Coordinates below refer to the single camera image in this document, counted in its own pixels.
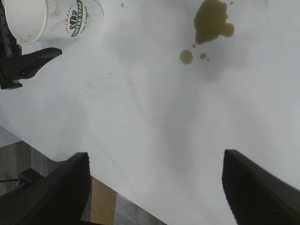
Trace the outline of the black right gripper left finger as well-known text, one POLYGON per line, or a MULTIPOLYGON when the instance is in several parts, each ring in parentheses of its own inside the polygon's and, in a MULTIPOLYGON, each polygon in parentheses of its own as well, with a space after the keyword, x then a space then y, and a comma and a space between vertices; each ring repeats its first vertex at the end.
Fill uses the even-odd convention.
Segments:
POLYGON ((78 152, 38 181, 0 197, 2 225, 78 225, 90 194, 88 153, 78 152))

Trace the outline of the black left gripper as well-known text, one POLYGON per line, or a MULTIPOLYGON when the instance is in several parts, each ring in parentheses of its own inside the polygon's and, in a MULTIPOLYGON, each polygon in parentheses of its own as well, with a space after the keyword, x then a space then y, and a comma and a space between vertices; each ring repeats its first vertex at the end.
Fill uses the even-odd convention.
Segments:
POLYGON ((49 61, 62 55, 58 48, 46 48, 21 55, 21 47, 8 29, 5 9, 0 1, 0 88, 13 90, 22 87, 18 81, 31 79, 49 61))

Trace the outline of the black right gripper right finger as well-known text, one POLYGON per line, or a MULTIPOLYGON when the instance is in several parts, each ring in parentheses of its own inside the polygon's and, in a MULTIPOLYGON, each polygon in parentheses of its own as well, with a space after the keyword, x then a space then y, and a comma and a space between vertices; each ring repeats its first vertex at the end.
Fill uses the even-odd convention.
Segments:
POLYGON ((298 225, 300 192, 238 152, 225 150, 222 185, 239 225, 298 225))

